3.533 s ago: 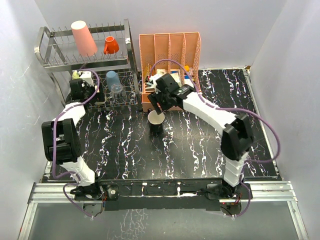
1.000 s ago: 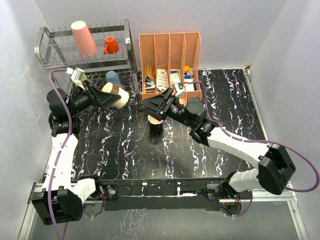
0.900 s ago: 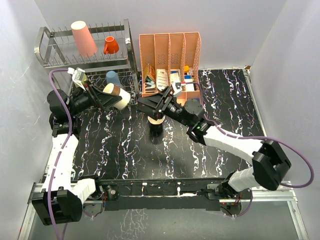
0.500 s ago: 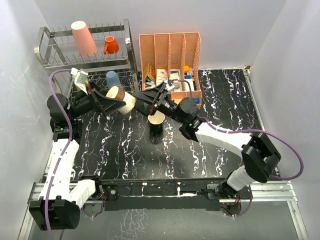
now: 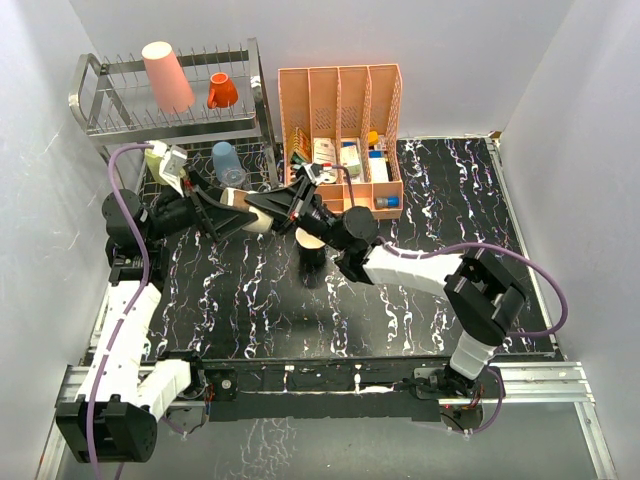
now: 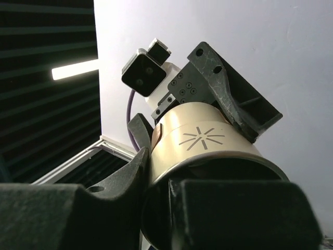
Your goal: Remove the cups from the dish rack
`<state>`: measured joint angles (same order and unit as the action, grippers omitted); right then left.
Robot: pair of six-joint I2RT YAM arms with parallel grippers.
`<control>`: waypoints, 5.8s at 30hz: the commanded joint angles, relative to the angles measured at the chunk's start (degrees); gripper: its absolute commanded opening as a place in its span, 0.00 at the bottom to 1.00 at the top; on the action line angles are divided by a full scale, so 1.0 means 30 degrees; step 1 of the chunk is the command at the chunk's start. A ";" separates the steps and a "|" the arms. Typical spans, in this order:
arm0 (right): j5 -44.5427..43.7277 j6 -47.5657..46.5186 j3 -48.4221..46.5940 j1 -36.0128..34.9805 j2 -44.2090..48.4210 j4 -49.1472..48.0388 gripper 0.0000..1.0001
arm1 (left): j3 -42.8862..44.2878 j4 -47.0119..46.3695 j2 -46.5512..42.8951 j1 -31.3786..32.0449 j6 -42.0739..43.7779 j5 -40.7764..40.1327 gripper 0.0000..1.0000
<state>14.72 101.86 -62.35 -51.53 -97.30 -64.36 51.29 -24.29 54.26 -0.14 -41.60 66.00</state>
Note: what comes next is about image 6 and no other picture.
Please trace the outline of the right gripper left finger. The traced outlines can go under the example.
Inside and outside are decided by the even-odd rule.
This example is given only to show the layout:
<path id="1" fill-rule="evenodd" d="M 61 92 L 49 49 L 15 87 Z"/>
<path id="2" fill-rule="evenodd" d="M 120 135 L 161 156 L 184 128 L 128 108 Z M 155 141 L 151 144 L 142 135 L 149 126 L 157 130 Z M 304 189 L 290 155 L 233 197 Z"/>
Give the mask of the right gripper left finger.
<path id="1" fill-rule="evenodd" d="M 1 249 L 140 249 L 149 150 L 97 184 L 2 184 Z"/>

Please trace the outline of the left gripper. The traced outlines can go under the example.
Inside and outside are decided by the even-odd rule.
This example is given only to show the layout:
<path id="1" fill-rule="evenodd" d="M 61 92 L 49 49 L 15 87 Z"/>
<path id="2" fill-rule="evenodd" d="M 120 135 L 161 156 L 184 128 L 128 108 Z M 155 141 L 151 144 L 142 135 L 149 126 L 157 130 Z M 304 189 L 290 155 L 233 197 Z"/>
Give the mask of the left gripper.
<path id="1" fill-rule="evenodd" d="M 207 42 L 200 42 L 180 69 L 166 62 L 166 78 L 150 95 L 151 117 L 159 122 L 170 109 L 184 103 L 202 102 L 220 110 L 226 120 L 254 143 L 282 117 L 244 77 L 242 77 Z M 151 151 L 153 128 L 141 113 L 128 123 L 130 140 L 136 151 Z"/>

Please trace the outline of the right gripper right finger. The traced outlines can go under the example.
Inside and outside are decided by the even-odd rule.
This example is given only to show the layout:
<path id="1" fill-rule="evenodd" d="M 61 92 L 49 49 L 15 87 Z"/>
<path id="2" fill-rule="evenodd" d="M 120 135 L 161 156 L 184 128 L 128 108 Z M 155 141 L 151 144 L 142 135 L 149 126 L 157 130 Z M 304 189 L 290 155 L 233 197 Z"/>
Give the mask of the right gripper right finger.
<path id="1" fill-rule="evenodd" d="M 303 191 L 283 181 L 171 180 L 171 249 L 319 249 Z"/>

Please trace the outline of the cream and brown tumbler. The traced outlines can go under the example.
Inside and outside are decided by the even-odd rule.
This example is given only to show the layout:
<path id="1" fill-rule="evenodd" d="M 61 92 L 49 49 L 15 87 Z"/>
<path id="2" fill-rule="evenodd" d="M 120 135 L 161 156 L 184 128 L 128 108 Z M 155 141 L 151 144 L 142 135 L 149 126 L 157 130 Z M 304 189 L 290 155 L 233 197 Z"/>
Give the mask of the cream and brown tumbler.
<path id="1" fill-rule="evenodd" d="M 287 180 L 212 105 L 191 102 L 166 112 L 151 139 L 142 232 L 156 249 L 169 249 L 168 181 L 186 179 Z"/>

